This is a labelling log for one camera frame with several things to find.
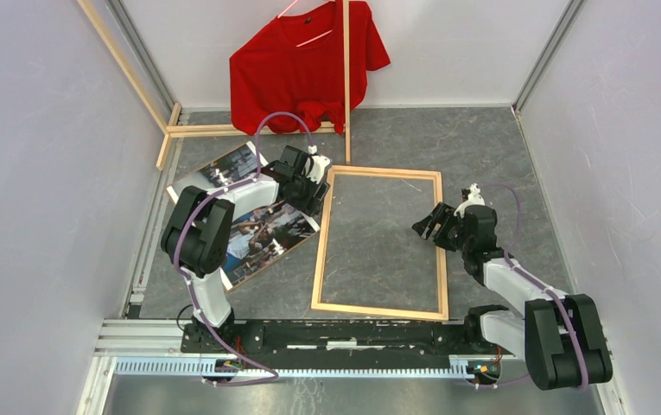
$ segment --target wooden rack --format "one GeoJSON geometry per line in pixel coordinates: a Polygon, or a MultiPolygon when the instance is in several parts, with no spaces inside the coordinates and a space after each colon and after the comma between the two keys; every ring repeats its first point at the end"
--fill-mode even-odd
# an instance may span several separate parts
{"type": "MultiPolygon", "coordinates": [[[[338,0],[342,4],[343,10],[343,61],[344,61],[344,72],[345,72],[345,109],[346,109],[346,125],[345,125],[345,135],[346,135],[346,164],[351,163],[351,104],[350,104],[350,40],[348,37],[350,29],[350,20],[349,13],[350,10],[350,0],[338,0]]],[[[149,114],[157,123],[157,126],[160,127],[160,130],[164,134],[164,139],[162,140],[162,148],[160,149],[160,155],[157,158],[157,168],[162,170],[165,167],[167,162],[167,156],[169,147],[172,143],[173,138],[178,137],[216,137],[216,136],[242,136],[245,133],[243,131],[237,130],[231,124],[216,124],[216,125],[177,125],[178,118],[180,117],[180,112],[182,106],[180,103],[175,102],[175,106],[172,109],[169,119],[162,119],[160,114],[159,107],[155,101],[149,96],[147,90],[144,88],[142,81],[137,77],[137,73],[134,71],[134,68],[129,63],[129,60],[126,58],[124,51],[119,47],[115,41],[114,34],[106,27],[104,20],[99,16],[99,13],[96,11],[95,7],[91,0],[78,0],[78,3],[83,9],[84,13],[88,17],[88,20],[91,21],[91,24],[99,33],[101,40],[104,41],[104,44],[111,52],[111,55],[116,60],[119,67],[121,67],[124,75],[127,80],[131,83],[134,90],[139,95],[139,98],[144,103],[144,106],[147,107],[149,114]]],[[[315,132],[334,132],[333,124],[329,122],[323,122],[320,128],[315,132]]],[[[269,128],[264,127],[262,129],[262,134],[271,134],[269,128]]]]}

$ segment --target printed picture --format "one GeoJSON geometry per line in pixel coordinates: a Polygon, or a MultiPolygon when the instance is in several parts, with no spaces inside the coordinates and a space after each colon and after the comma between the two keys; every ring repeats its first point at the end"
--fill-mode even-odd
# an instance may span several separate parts
{"type": "Polygon", "coordinates": [[[318,229],[315,220],[284,201],[238,218],[233,222],[226,261],[221,267],[223,285],[232,290],[315,235],[318,229]]]}
{"type": "MultiPolygon", "coordinates": [[[[262,157],[262,166],[264,165],[266,160],[262,157]]],[[[205,190],[223,188],[251,176],[256,170],[257,152],[254,144],[249,142],[168,185],[166,190],[175,203],[182,190],[188,186],[205,190]]]]}
{"type": "MultiPolygon", "coordinates": [[[[267,164],[263,157],[261,164],[267,164]]],[[[187,186],[205,190],[222,188],[245,179],[256,169],[256,149],[252,143],[246,143],[168,185],[165,190],[176,203],[187,186]]],[[[318,229],[315,220],[283,201],[237,218],[231,227],[226,261],[221,267],[224,287],[232,290],[315,235],[318,229]]]]}

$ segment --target black cable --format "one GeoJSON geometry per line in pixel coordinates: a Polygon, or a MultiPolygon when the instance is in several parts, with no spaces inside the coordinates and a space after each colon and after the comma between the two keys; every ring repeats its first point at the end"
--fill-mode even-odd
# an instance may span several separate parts
{"type": "Polygon", "coordinates": [[[185,310],[187,310],[188,307],[193,307],[193,305],[192,305],[192,304],[188,304],[188,305],[186,305],[185,307],[183,307],[183,308],[180,310],[179,313],[177,313],[177,317],[175,317],[175,324],[177,324],[177,328],[180,329],[180,330],[182,331],[183,334],[185,333],[185,328],[184,328],[184,327],[180,327],[180,316],[182,316],[182,313],[184,313],[185,310]]]}

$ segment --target white wall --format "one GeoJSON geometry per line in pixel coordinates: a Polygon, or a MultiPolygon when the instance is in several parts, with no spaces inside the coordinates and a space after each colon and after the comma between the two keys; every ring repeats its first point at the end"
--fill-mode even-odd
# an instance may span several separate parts
{"type": "Polygon", "coordinates": [[[0,0],[0,414],[75,411],[161,141],[75,1],[0,0]]]}
{"type": "Polygon", "coordinates": [[[661,2],[586,2],[522,117],[627,404],[661,413],[661,2]]]}
{"type": "MultiPolygon", "coordinates": [[[[229,106],[228,58],[290,0],[123,0],[183,107],[229,106]]],[[[362,105],[509,105],[567,0],[369,0],[391,65],[362,105]]],[[[323,3],[302,0],[289,14],[323,3]]]]}

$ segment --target wooden picture frame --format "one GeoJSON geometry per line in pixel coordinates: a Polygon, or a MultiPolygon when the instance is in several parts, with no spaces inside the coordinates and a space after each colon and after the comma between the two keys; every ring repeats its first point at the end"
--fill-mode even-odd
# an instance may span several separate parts
{"type": "Polygon", "coordinates": [[[429,210],[442,201],[442,174],[438,171],[381,169],[370,167],[333,166],[327,173],[327,183],[330,189],[325,195],[320,225],[320,244],[317,248],[317,262],[315,264],[315,281],[312,289],[312,310],[337,311],[344,313],[362,314],[366,316],[386,316],[413,320],[447,321],[449,320],[449,303],[447,293],[447,259],[445,251],[435,248],[437,266],[437,312],[415,311],[401,309],[386,309],[379,307],[366,307],[322,302],[322,285],[325,275],[325,257],[327,250],[327,237],[330,231],[330,216],[333,206],[333,187],[336,176],[364,176],[385,177],[397,179],[430,180],[434,188],[434,200],[429,204],[429,210]]]}
{"type": "MultiPolygon", "coordinates": [[[[178,137],[223,137],[223,136],[243,136],[243,131],[237,130],[231,124],[215,124],[215,125],[177,125],[178,118],[180,117],[181,105],[175,102],[172,113],[168,120],[162,119],[157,103],[149,96],[147,90],[144,88],[142,81],[140,81],[134,67],[129,63],[124,51],[119,47],[116,42],[114,34],[106,27],[104,20],[101,18],[96,8],[93,6],[92,0],[77,0],[81,9],[88,17],[91,25],[96,29],[104,42],[106,47],[111,52],[114,60],[126,75],[127,80],[137,92],[137,95],[147,107],[149,114],[157,123],[164,134],[162,139],[162,147],[160,154],[157,157],[156,167],[159,170],[164,169],[167,164],[167,157],[169,153],[169,146],[172,144],[173,138],[178,137]]],[[[345,125],[345,139],[346,139],[346,164],[351,163],[351,117],[350,117],[350,21],[349,13],[350,0],[339,0],[340,7],[343,8],[343,59],[344,59],[344,83],[345,83],[345,110],[346,110],[346,125],[345,125]]],[[[320,128],[315,133],[335,132],[333,124],[328,121],[323,121],[320,128]]],[[[261,131],[262,134],[271,134],[272,132],[268,127],[264,127],[261,131]]],[[[295,131],[292,134],[304,134],[295,131]]]]}

